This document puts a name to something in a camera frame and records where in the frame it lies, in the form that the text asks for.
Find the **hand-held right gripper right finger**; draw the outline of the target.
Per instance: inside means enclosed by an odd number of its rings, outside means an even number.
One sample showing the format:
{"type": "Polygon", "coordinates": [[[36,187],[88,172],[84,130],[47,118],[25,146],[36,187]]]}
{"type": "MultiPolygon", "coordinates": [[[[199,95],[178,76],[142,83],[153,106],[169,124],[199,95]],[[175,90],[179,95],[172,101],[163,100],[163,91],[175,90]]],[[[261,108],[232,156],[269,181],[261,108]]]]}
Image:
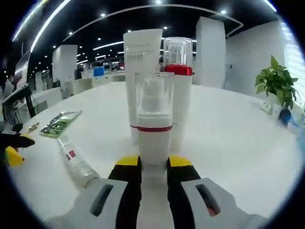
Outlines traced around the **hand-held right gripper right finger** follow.
{"type": "Polygon", "coordinates": [[[266,218],[238,208],[231,193],[201,178],[185,157],[169,156],[167,185],[176,229],[262,229],[266,224],[266,218]]]}

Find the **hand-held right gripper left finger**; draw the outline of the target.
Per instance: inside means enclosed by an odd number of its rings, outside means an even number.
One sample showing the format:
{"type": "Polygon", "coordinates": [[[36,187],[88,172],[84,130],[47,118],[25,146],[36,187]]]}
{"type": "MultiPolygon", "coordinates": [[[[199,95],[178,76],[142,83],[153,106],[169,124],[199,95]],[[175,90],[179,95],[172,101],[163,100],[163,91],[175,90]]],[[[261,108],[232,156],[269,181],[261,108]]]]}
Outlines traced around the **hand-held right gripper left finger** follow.
{"type": "Polygon", "coordinates": [[[134,229],[141,201],[139,155],[116,162],[108,178],[94,178],[75,200],[75,229],[134,229]]]}

